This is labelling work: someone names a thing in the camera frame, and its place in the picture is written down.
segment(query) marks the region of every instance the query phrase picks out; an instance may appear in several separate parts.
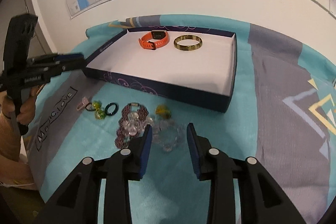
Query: wall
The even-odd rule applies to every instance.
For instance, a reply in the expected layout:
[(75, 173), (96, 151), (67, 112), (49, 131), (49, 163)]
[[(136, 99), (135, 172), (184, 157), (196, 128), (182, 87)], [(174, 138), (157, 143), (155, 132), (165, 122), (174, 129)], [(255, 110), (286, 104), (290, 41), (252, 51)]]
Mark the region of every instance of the wall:
[[(27, 13), (27, 7), (25, 0), (2, 0), (0, 2), (0, 59), (3, 58), (3, 49), (5, 46), (5, 39), (9, 21), (13, 16)], [(29, 56), (37, 56), (44, 54), (45, 51), (42, 48), (36, 34), (31, 39), (29, 47)], [(3, 62), (0, 62), (0, 71), (3, 70)]]
[[(34, 6), (33, 6), (33, 3), (32, 3), (32, 0), (25, 0), (25, 2), (26, 2), (26, 8), (27, 8), (28, 13), (36, 15), (35, 10), (34, 10)], [(35, 35), (36, 35), (36, 40), (38, 40), (39, 44), (43, 48), (43, 51), (45, 53), (51, 53), (52, 51), (51, 51), (51, 49), (50, 49), (50, 47), (48, 45), (48, 42), (46, 41), (46, 39), (45, 39), (45, 37), (43, 35), (43, 32), (42, 32), (42, 29), (41, 29), (39, 21), (37, 22), (37, 24), (35, 26)]]
[(336, 19), (311, 0), (112, 0), (70, 19), (65, 0), (32, 0), (53, 49), (68, 52), (94, 25), (155, 14), (202, 14), (257, 24), (293, 37), (336, 64)]

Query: gold bangle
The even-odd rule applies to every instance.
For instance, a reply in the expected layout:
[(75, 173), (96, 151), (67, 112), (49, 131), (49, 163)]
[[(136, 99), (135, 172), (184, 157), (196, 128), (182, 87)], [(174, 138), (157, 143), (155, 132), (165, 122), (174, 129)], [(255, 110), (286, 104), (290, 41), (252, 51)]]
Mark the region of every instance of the gold bangle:
[[(192, 40), (196, 40), (198, 41), (197, 44), (195, 45), (191, 45), (191, 46), (185, 46), (185, 45), (180, 45), (178, 44), (178, 42), (180, 42), (181, 40), (186, 40), (186, 39), (192, 39)], [(181, 35), (178, 38), (175, 38), (174, 40), (174, 46), (175, 48), (177, 48), (178, 50), (181, 51), (194, 51), (197, 50), (198, 48), (202, 47), (202, 39), (200, 37), (197, 37), (196, 35), (191, 35), (191, 34), (186, 34), (186, 35)]]

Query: sleeve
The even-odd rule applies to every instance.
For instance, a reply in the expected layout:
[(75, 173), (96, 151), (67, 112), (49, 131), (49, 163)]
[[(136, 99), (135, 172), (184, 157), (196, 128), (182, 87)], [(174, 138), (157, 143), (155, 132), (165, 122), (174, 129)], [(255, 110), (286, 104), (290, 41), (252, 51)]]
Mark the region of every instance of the sleeve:
[(0, 114), (0, 182), (20, 186), (33, 184), (28, 164), (19, 162), (21, 136), (13, 132), (11, 121)]

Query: orange watch strap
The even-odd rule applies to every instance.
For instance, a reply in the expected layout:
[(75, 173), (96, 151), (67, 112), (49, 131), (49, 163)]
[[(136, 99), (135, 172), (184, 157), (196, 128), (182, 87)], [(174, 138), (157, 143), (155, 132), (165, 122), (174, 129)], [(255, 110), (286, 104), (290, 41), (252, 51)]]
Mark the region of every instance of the orange watch strap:
[[(156, 42), (149, 41), (150, 39), (155, 39), (155, 32), (164, 32), (165, 37), (163, 39), (160, 39)], [(165, 45), (167, 45), (169, 42), (169, 35), (166, 31), (151, 31), (147, 34), (145, 34), (142, 38), (139, 38), (139, 43), (141, 47), (143, 47), (146, 50), (155, 50), (157, 48), (161, 48)]]

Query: blue gripper pad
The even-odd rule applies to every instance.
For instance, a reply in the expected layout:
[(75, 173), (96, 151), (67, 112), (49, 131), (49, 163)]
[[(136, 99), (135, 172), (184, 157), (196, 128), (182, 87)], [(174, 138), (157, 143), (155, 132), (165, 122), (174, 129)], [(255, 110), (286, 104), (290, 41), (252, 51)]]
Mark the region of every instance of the blue gripper pad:
[(81, 58), (81, 57), (83, 57), (81, 53), (61, 54), (61, 55), (56, 56), (54, 61), (66, 61), (68, 59)]
[(143, 147), (142, 147), (142, 151), (141, 151), (140, 157), (139, 157), (140, 158), (140, 172), (139, 172), (140, 179), (142, 179), (143, 175), (146, 173), (149, 153), (151, 151), (151, 145), (152, 145), (152, 137), (153, 137), (152, 136), (152, 127), (149, 126), (148, 131), (147, 132), (146, 131), (147, 130), (145, 130), (145, 133), (142, 136), (142, 138), (144, 138), (144, 140), (142, 140)]
[(192, 125), (187, 126), (187, 142), (189, 146), (189, 152), (191, 157), (191, 162), (193, 164), (194, 173), (196, 174), (197, 178), (200, 178), (201, 175), (201, 167), (200, 167), (200, 155), (199, 151), (196, 146), (196, 138), (197, 135), (194, 133), (194, 127)]

